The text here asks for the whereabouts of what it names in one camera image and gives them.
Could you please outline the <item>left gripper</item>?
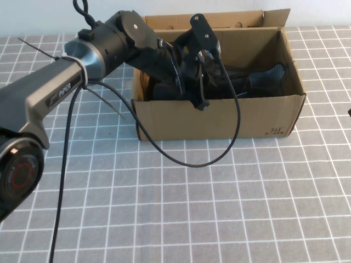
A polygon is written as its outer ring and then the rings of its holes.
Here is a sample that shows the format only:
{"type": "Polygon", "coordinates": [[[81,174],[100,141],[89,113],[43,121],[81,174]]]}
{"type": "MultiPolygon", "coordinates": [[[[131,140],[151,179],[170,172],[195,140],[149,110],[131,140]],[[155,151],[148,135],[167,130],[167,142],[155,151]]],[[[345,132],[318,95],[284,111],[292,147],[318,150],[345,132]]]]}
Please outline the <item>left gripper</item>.
{"type": "Polygon", "coordinates": [[[202,68],[203,46],[194,30],[187,30],[167,39],[169,34],[160,32],[157,36],[157,52],[153,66],[153,77],[159,81],[175,81],[181,94],[184,93],[183,81],[197,81],[191,91],[191,103],[203,111],[210,103],[203,93],[202,68]]]}

